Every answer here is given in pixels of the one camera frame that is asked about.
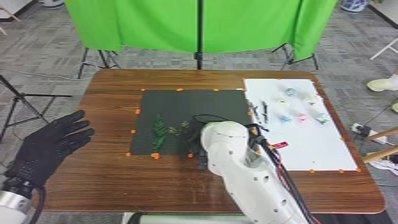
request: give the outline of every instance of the white board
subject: white board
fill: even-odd
[[[297,95],[288,97],[288,88],[297,90]],[[288,147],[279,149],[283,164],[294,171],[354,171],[358,164],[342,140],[342,134],[333,122],[326,108],[324,99],[311,105],[304,98],[317,96],[313,81],[308,79],[246,79],[246,97],[258,113],[263,113],[262,101],[269,105],[269,124],[271,132],[262,132],[271,144],[288,142]],[[301,122],[299,114],[304,113],[308,120]],[[322,124],[317,115],[324,113],[329,122]],[[292,122],[281,122],[281,116],[290,117]]]

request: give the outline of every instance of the black glove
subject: black glove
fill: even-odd
[[[64,158],[91,141],[95,130],[82,131],[89,121],[79,122],[84,115],[86,112],[79,111],[59,118],[24,140],[6,176],[29,181],[34,187],[45,186]]]

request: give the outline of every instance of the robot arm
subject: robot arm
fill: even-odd
[[[22,224],[27,218],[31,199],[20,194],[0,191],[0,220],[8,224]]]
[[[249,131],[233,121],[203,129],[208,169],[223,177],[226,190],[246,216],[260,224],[308,224],[303,210],[276,175],[267,157],[249,150]]]

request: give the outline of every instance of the light stand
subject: light stand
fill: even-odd
[[[198,70],[203,70],[203,6],[205,0],[198,0],[198,52],[194,54]]]
[[[315,69],[320,70],[319,60],[317,60],[315,54],[308,58],[304,58],[303,60],[295,61],[295,59],[294,59],[294,52],[295,52],[295,50],[292,50],[292,52],[288,54],[287,43],[276,48],[276,50],[272,51],[272,53],[276,53],[281,48],[283,48],[285,56],[287,56],[287,61],[285,61],[281,70],[285,70],[285,66],[287,65],[294,65],[295,63],[306,61],[311,58],[313,58],[313,62],[315,62]]]
[[[4,140],[6,130],[8,130],[9,127],[13,127],[13,126],[16,126],[16,125],[20,125],[20,124],[24,124],[24,123],[27,123],[27,122],[38,120],[38,119],[41,119],[41,120],[47,122],[47,124],[50,123],[48,120],[47,120],[47,118],[45,118],[45,114],[47,114],[48,108],[50,108],[50,106],[52,106],[52,104],[54,104],[54,100],[56,100],[57,97],[72,97],[72,95],[25,94],[25,93],[20,93],[18,90],[16,90],[16,88],[15,88],[15,86],[11,85],[8,79],[4,78],[2,75],[0,75],[0,84],[4,84],[6,88],[9,89],[9,91],[11,91],[13,94],[15,94],[15,99],[13,99],[13,105],[11,105],[9,115],[8,115],[8,119],[6,119],[6,123],[4,123],[2,133],[0,133],[0,142],[2,142],[2,140]],[[41,112],[38,111],[36,107],[32,106],[32,104],[31,104],[31,102],[29,102],[29,100],[27,100],[27,98],[25,98],[27,96],[50,97],[50,98],[52,98],[52,99],[50,99],[50,102],[48,102],[48,104],[47,104],[47,107],[45,107],[45,109],[43,109]],[[22,120],[22,121],[11,123],[11,118],[13,118],[13,114],[15,114],[15,110],[16,110],[16,104],[18,104],[18,102],[24,103],[24,105],[27,106],[27,108],[29,108],[29,110],[32,111],[32,113],[34,113],[36,116],[34,116],[32,118],[29,118],[29,119],[25,119],[25,120]]]
[[[80,69],[79,69],[79,79],[82,78],[82,73],[84,73],[84,67],[86,66],[98,66],[102,69],[111,69],[111,68],[114,68],[114,67],[118,67],[118,68],[121,68],[121,66],[120,66],[120,64],[118,64],[118,62],[116,62],[116,59],[114,59],[114,57],[111,56],[111,52],[109,51],[105,51],[107,52],[107,54],[109,54],[109,58],[111,58],[111,60],[114,61],[114,65],[111,66],[109,65],[109,62],[107,62],[107,59],[105,59],[105,56],[104,56],[104,51],[102,50],[98,50],[98,54],[100,54],[100,57],[102,57],[102,61],[104,61],[104,66],[98,66],[98,65],[93,65],[91,63],[88,63],[88,54],[89,54],[89,48],[86,48],[84,49],[84,58],[82,58],[82,65],[80,65]]]

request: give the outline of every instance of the green screen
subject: green screen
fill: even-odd
[[[290,43],[313,55],[338,0],[205,0],[205,53]],[[84,46],[175,52],[198,48],[198,0],[68,0]]]

